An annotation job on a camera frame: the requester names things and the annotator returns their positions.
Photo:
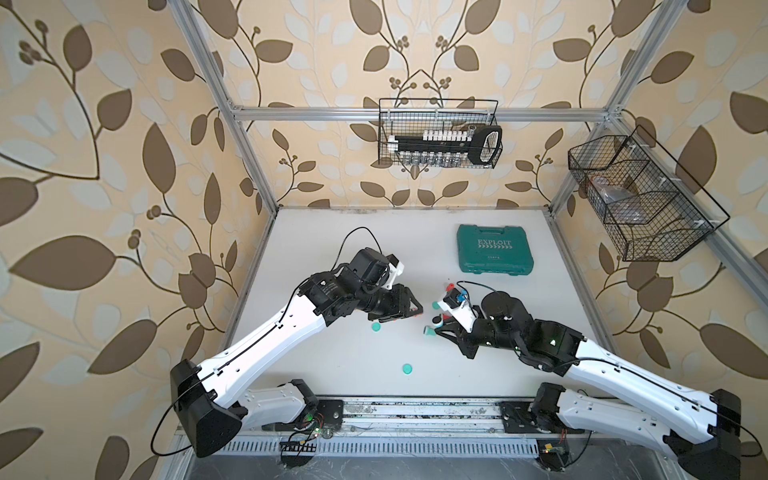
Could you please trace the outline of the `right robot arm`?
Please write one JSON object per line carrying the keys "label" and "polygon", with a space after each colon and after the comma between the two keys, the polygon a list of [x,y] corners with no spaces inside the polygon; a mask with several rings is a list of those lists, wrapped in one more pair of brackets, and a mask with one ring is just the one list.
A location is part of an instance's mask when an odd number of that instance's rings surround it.
{"label": "right robot arm", "polygon": [[434,302],[433,332],[472,359],[482,347],[512,351],[523,364],[604,393],[592,398],[544,382],[528,420],[544,431],[585,430],[641,445],[696,479],[741,476],[741,400],[685,387],[604,349],[562,323],[534,318],[517,298],[493,291],[474,305],[452,288]]}

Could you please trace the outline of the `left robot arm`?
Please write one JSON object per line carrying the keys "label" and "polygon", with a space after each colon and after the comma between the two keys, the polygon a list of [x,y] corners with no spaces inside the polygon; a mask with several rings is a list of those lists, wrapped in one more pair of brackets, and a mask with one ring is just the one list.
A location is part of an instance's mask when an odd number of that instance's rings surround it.
{"label": "left robot arm", "polygon": [[249,388],[288,351],[334,321],[356,311],[380,323],[422,314],[411,289],[397,282],[399,273],[393,267],[374,277],[349,264],[315,273],[270,320],[239,342],[201,364],[177,363],[170,371],[169,409],[195,455],[218,452],[246,426],[291,424],[306,417],[316,401],[305,382],[292,380],[257,392]]}

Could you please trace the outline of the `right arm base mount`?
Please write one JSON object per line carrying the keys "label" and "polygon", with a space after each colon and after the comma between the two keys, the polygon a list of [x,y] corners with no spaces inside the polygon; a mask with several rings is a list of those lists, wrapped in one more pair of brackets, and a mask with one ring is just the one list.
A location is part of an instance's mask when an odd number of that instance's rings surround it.
{"label": "right arm base mount", "polygon": [[561,385],[544,382],[533,400],[507,400],[498,403],[504,432],[507,434],[551,433],[582,434],[584,429],[567,426],[559,417],[558,401],[565,392]]}

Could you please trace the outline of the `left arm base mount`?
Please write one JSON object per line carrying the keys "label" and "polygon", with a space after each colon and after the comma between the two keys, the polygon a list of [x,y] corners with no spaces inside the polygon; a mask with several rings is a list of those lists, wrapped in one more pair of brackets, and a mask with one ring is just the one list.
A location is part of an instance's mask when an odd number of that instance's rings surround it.
{"label": "left arm base mount", "polygon": [[293,398],[302,403],[302,409],[288,420],[274,420],[263,424],[261,426],[262,431],[308,433],[310,428],[316,428],[321,436],[330,438],[341,430],[344,420],[343,400],[319,398],[302,379],[292,379],[290,382],[280,385],[280,388],[288,385],[292,387],[291,392],[296,391]]}

